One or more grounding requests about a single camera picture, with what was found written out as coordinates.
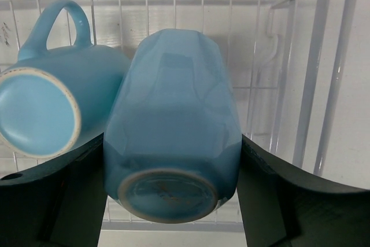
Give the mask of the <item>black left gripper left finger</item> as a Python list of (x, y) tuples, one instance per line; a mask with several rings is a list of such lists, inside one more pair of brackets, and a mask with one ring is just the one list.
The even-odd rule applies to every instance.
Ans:
[(1, 246), (97, 246), (106, 200), (99, 135), (1, 178)]

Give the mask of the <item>round light blue mug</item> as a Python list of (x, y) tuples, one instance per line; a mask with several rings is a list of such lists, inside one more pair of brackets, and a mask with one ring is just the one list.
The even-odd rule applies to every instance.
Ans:
[[(76, 39), (49, 49), (62, 10), (72, 17)], [(2, 143), (26, 156), (50, 158), (101, 135), (130, 63), (122, 51), (92, 43), (87, 16), (76, 2), (53, 2), (39, 16), (17, 62), (1, 73)]]

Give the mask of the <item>faceted light blue mug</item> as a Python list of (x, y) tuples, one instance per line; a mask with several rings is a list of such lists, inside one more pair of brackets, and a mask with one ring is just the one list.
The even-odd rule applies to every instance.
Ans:
[(236, 190), (242, 132), (215, 41), (164, 29), (138, 46), (104, 132), (104, 185), (135, 216), (187, 223)]

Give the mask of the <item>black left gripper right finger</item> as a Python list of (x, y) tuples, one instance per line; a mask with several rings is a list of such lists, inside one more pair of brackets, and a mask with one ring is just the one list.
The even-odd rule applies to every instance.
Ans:
[(247, 246), (369, 246), (369, 190), (308, 173), (242, 138)]

